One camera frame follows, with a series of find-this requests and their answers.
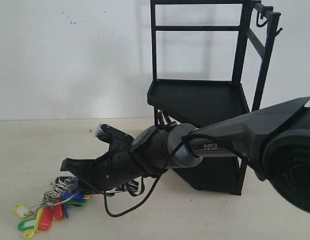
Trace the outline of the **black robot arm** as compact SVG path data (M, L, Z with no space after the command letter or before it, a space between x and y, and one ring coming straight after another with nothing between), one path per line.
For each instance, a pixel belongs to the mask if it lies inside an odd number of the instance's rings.
M156 182L169 169L198 166L205 158L237 157L296 208L310 214L310 98L299 97L198 128L168 121L137 137L106 124L96 137L108 143L94 159L65 158L70 172L93 194L137 178Z

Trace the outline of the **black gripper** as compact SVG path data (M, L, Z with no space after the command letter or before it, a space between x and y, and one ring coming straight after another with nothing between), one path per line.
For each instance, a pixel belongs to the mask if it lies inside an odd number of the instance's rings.
M77 188L86 195L104 195L108 191L138 177L150 177L152 164L146 155L145 146L132 144L122 150L107 151L94 159L65 158L61 172L70 172L78 177ZM88 178L91 183L80 178Z

